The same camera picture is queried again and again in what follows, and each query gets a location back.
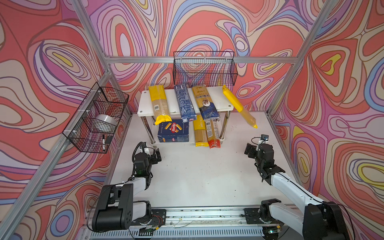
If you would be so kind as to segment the blue Barilla pasta box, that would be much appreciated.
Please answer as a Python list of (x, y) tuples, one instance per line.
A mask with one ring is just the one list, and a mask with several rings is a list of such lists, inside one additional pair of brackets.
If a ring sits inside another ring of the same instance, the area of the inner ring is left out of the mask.
[(181, 119), (159, 124), (158, 139), (160, 143), (183, 143), (189, 141), (189, 123)]

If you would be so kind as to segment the red spaghetti bag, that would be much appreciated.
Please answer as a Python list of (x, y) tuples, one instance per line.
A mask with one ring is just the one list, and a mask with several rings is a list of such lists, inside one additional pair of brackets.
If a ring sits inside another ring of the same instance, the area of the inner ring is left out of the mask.
[(218, 123), (215, 120), (206, 121), (206, 132), (210, 149), (221, 148)]

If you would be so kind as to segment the yellow spaghetti bag long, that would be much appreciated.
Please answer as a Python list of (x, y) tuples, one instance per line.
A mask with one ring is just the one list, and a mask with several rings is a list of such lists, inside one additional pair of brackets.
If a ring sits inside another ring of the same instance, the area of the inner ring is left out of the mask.
[(168, 107), (167, 96), (163, 85), (149, 87), (150, 98), (154, 110), (155, 125), (171, 122), (171, 114)]

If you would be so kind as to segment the blue spaghetti box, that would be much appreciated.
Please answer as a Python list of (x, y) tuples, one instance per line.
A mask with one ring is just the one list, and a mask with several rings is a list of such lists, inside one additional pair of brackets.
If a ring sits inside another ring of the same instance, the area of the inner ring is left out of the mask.
[(174, 86), (181, 119), (184, 123), (192, 122), (197, 119), (197, 115), (195, 109), (192, 104), (191, 97), (189, 95), (189, 91), (187, 85), (175, 85)]

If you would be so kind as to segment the dark blue spaghetti bag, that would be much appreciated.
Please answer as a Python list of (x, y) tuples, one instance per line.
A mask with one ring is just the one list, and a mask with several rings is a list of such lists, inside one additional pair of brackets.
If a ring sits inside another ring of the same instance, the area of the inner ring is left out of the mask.
[(195, 100), (204, 121), (218, 120), (220, 115), (206, 86), (192, 87)]

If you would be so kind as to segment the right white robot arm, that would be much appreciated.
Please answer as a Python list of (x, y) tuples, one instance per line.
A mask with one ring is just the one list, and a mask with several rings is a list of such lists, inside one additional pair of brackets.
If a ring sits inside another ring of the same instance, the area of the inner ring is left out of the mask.
[(262, 181), (279, 190), (297, 207), (293, 210), (278, 199), (264, 200), (254, 213), (251, 213), (250, 209), (245, 209), (245, 216), (249, 222), (258, 221), (263, 224), (283, 222), (305, 240), (350, 238), (340, 205), (322, 200), (294, 182), (275, 164), (272, 145), (247, 144), (245, 155), (255, 160)]

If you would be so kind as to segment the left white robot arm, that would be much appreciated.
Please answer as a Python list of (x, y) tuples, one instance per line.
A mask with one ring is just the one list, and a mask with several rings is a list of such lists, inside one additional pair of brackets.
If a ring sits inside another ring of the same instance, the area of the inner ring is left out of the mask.
[(134, 196), (147, 190), (151, 184), (152, 166), (162, 158), (158, 149), (144, 148), (134, 153), (133, 173), (122, 184), (105, 185), (98, 197), (92, 220), (87, 227), (95, 233), (127, 230), (133, 224), (151, 225), (156, 217), (149, 201), (134, 201)]

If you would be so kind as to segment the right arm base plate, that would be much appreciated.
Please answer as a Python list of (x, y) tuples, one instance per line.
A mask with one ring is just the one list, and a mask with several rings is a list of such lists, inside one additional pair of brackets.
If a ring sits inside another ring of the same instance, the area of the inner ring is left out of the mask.
[(284, 223), (278, 220), (261, 220), (259, 208), (244, 208), (244, 212), (240, 215), (245, 218), (248, 225), (268, 225), (268, 226), (283, 226)]

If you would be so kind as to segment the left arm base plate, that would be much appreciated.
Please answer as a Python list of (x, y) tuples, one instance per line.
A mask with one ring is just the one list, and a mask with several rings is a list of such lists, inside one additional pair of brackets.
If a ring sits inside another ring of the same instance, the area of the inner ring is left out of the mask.
[(139, 223), (142, 226), (161, 227), (166, 223), (167, 210), (154, 209), (150, 214), (147, 214)]

